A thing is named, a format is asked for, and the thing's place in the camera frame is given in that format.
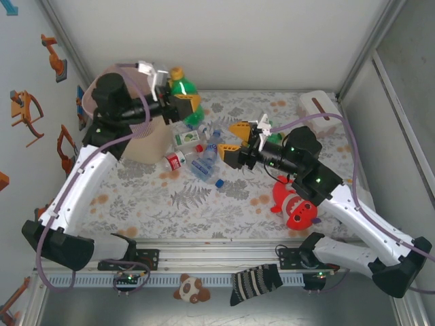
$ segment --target red stuffed fish toy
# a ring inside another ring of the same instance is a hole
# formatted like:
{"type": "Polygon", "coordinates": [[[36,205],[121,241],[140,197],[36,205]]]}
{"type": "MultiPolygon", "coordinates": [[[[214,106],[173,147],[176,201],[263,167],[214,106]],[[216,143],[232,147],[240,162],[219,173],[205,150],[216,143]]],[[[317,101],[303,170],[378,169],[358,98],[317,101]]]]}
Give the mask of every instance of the red stuffed fish toy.
{"type": "Polygon", "coordinates": [[[320,223],[317,218],[317,207],[309,200],[301,198],[296,191],[291,188],[292,180],[288,181],[283,175],[279,175],[281,182],[276,182],[273,186],[273,200],[275,206],[271,208],[272,213],[283,212],[284,221],[287,226],[296,231],[302,231],[313,223],[320,223]]]}

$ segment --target white container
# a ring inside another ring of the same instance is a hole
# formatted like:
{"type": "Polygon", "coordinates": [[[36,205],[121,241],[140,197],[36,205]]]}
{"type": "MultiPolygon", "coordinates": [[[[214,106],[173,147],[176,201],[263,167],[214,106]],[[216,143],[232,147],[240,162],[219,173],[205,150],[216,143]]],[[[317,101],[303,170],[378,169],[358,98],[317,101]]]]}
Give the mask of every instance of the white container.
{"type": "MultiPolygon", "coordinates": [[[[299,117],[306,117],[316,113],[335,113],[341,115],[323,90],[315,90],[314,92],[302,94],[299,97],[296,111],[299,117]]],[[[318,117],[308,120],[304,124],[315,133],[317,138],[322,138],[333,134],[336,127],[341,124],[341,121],[333,117],[318,117]]]]}
{"type": "Polygon", "coordinates": [[[194,147],[200,144],[207,144],[210,139],[209,127],[201,124],[198,130],[190,130],[174,135],[172,142],[175,149],[183,149],[187,147],[194,147]]]}

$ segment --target plastic water bottle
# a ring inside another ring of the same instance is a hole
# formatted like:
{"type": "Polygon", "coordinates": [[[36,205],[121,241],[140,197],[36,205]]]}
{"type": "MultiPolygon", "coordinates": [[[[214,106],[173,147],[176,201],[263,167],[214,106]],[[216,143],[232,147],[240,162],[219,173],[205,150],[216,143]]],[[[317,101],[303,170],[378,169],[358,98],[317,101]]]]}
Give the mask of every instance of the plastic water bottle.
{"type": "Polygon", "coordinates": [[[213,164],[216,158],[218,158],[218,144],[223,142],[224,141],[220,138],[220,130],[214,130],[207,144],[207,148],[204,151],[203,159],[213,164]]]}
{"type": "Polygon", "coordinates": [[[216,177],[210,161],[202,158],[197,158],[189,163],[190,170],[199,179],[205,183],[214,184],[216,187],[221,188],[224,185],[224,181],[216,177]]]}
{"type": "Polygon", "coordinates": [[[181,168],[183,165],[191,163],[203,150],[204,147],[202,145],[197,145],[195,147],[186,148],[183,151],[175,151],[166,155],[158,164],[165,171],[174,171],[181,168]]]}

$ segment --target teddy bear plush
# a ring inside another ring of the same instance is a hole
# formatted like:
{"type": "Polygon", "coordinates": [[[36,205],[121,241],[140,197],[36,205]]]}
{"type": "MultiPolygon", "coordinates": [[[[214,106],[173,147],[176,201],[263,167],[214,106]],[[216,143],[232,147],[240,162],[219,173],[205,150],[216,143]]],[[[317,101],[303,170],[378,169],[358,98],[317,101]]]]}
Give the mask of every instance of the teddy bear plush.
{"type": "Polygon", "coordinates": [[[182,274],[180,281],[181,285],[174,293],[175,299],[190,302],[191,304],[210,300],[210,291],[203,287],[203,283],[199,278],[182,274]]]}

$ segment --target gray floor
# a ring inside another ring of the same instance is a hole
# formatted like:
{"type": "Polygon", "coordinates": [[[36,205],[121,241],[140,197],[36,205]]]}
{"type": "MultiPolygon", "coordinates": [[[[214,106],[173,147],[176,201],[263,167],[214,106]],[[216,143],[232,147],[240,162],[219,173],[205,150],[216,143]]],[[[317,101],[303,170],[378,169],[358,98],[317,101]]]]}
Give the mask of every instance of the gray floor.
{"type": "Polygon", "coordinates": [[[281,287],[235,307],[230,307],[231,288],[211,288],[211,300],[196,305],[173,299],[174,290],[144,289],[131,297],[111,289],[49,293],[38,325],[396,325],[389,297],[356,274],[332,293],[307,295],[301,288],[281,287]]]}

